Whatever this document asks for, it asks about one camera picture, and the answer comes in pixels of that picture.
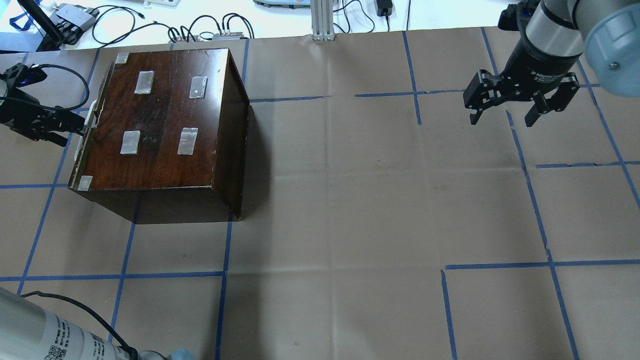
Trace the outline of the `wooden drawer with white handle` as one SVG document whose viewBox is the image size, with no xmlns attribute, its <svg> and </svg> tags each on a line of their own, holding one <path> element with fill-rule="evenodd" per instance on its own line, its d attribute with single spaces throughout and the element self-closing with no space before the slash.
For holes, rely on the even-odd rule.
<svg viewBox="0 0 640 360">
<path fill-rule="evenodd" d="M 83 148 L 85 137 L 89 134 L 91 129 L 95 129 L 98 125 L 98 116 L 96 116 L 96 110 L 95 110 L 96 103 L 97 103 L 96 101 L 93 101 L 91 103 L 91 106 L 89 107 L 87 114 L 85 116 L 84 134 L 80 136 L 80 139 L 78 139 L 77 146 L 73 156 L 74 162 L 78 160 L 80 152 Z"/>
</svg>

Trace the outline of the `dark wooden drawer cabinet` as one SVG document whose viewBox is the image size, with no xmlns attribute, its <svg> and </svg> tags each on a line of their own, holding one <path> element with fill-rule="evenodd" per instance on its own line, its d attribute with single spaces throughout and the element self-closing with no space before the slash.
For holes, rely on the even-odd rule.
<svg viewBox="0 0 640 360">
<path fill-rule="evenodd" d="M 68 188 L 136 224 L 238 221 L 252 116 L 229 48 L 121 53 Z"/>
</svg>

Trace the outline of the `grey usb hub adapter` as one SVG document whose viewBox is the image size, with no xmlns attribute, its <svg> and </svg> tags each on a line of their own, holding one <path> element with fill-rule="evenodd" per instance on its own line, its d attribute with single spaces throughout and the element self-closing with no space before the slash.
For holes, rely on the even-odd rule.
<svg viewBox="0 0 640 360">
<path fill-rule="evenodd" d="M 100 10 L 71 3 L 62 3 L 55 9 L 50 20 L 64 37 L 90 30 L 98 20 Z"/>
</svg>

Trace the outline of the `orange black connector upper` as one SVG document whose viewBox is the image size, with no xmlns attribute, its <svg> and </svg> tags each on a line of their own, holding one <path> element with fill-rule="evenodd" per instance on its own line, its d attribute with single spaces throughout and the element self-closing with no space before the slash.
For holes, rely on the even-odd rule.
<svg viewBox="0 0 640 360">
<path fill-rule="evenodd" d="M 199 42 L 200 39 L 197 35 L 192 34 L 188 29 L 177 29 L 177 28 L 169 28 L 167 30 L 167 36 L 169 38 L 169 43 L 196 43 Z"/>
</svg>

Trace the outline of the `orange black connector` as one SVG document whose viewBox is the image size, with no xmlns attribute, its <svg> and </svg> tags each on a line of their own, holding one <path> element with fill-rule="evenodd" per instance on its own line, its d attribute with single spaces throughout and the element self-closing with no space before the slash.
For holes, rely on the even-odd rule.
<svg viewBox="0 0 640 360">
<path fill-rule="evenodd" d="M 211 38 L 211 41 L 223 41 L 223 40 L 242 40 L 247 37 L 243 34 L 243 32 L 236 31 L 224 31 L 219 34 L 214 34 Z"/>
<path fill-rule="evenodd" d="M 177 29 L 177 28 L 169 28 L 167 30 L 167 36 L 169 38 L 169 43 L 196 43 L 199 42 L 200 39 L 197 35 L 192 34 L 188 29 Z"/>
</svg>

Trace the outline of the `black power adapter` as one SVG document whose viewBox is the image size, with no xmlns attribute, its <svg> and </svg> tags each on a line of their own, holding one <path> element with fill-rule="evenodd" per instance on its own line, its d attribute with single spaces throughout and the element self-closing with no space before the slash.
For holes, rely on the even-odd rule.
<svg viewBox="0 0 640 360">
<path fill-rule="evenodd" d="M 375 0 L 375 11 L 379 18 L 388 18 L 394 12 L 393 0 Z"/>
</svg>

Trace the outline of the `brown paper table cover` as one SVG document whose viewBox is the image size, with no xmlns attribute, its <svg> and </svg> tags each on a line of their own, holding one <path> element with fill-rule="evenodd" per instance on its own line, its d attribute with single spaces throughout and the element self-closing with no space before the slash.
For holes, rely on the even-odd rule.
<svg viewBox="0 0 640 360">
<path fill-rule="evenodd" d="M 581 59 L 563 112 L 470 125 L 497 28 L 225 41 L 256 118 L 242 220 L 134 224 L 1 130 L 1 285 L 199 360 L 637 360 L 639 100 Z"/>
</svg>

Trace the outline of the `orange black connector lower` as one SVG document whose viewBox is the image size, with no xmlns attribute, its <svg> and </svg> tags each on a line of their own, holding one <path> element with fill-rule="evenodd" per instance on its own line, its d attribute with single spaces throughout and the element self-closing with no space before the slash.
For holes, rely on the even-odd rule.
<svg viewBox="0 0 640 360">
<path fill-rule="evenodd" d="M 243 32 L 236 31 L 224 31 L 219 34 L 214 34 L 211 38 L 211 41 L 223 41 L 223 40 L 242 40 L 247 37 L 243 34 Z"/>
</svg>

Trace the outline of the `aluminium frame post left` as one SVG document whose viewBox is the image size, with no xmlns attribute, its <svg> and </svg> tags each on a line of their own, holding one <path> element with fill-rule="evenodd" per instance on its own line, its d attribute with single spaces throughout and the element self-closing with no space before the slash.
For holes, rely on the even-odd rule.
<svg viewBox="0 0 640 360">
<path fill-rule="evenodd" d="M 333 0 L 311 0 L 310 9 L 313 41 L 334 41 Z"/>
</svg>

